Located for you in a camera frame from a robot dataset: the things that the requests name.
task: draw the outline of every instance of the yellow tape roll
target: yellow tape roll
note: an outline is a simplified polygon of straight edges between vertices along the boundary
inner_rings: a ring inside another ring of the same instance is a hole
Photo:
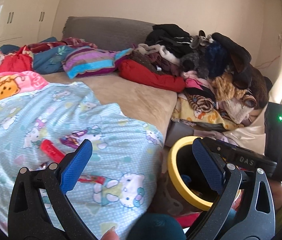
[[[169,173],[169,177],[175,187],[175,189],[179,192],[179,194],[191,205],[203,210],[208,211],[212,206],[212,202],[205,201],[195,195],[183,182],[181,175],[178,171],[176,164],[176,155],[178,151],[186,146],[191,145],[193,141],[199,138],[197,136],[187,136],[178,140],[170,149],[168,158],[167,158],[167,170]],[[235,200],[239,197],[241,190],[238,190],[235,196]]]

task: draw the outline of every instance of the dark blue fabric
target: dark blue fabric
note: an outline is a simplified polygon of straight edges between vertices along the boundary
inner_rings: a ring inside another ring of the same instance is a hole
[[[75,49],[69,46],[58,46],[33,55],[33,70],[41,75],[64,71],[62,61]]]
[[[9,54],[9,53],[11,53],[11,52],[18,51],[19,49],[20,49],[20,47],[15,46],[15,45],[10,45],[10,44],[2,45],[2,46],[0,47],[0,51],[1,51],[3,54]]]
[[[50,37],[50,38],[47,38],[46,40],[44,41],[40,41],[39,43],[42,43],[42,42],[57,42],[57,38],[55,37]]]
[[[191,178],[188,175],[181,175],[181,179],[187,187],[192,182]]]
[[[228,51],[219,42],[214,41],[205,50],[205,61],[209,68],[209,78],[222,76],[229,64]]]

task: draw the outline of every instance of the red blanket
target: red blanket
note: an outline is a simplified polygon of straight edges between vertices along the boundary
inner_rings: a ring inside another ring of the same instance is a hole
[[[93,49],[98,48],[98,46],[96,46],[94,43],[86,42],[83,39],[74,38],[74,37],[62,39],[61,42],[66,43],[68,46],[73,46],[74,48],[81,48],[86,46],[90,46]]]
[[[8,55],[0,53],[0,73],[32,71],[33,55],[27,46]]]
[[[119,75],[130,81],[174,92],[182,92],[185,82],[182,77],[158,75],[134,60],[123,60],[119,65]]]
[[[33,53],[39,53],[39,52],[44,52],[49,49],[53,49],[58,46],[66,45],[65,42],[41,42],[41,43],[33,43],[28,45],[28,48],[33,52]]]

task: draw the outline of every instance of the hand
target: hand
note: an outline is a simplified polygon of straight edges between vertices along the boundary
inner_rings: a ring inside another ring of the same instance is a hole
[[[274,208],[279,210],[282,207],[282,182],[269,179],[268,184],[271,188]]]
[[[110,228],[101,238],[101,240],[120,240],[115,232],[115,227]]]

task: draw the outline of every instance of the pink blanket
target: pink blanket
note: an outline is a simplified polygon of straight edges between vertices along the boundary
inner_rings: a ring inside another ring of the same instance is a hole
[[[0,100],[19,93],[42,89],[48,84],[49,82],[42,76],[32,71],[2,72],[0,73]]]

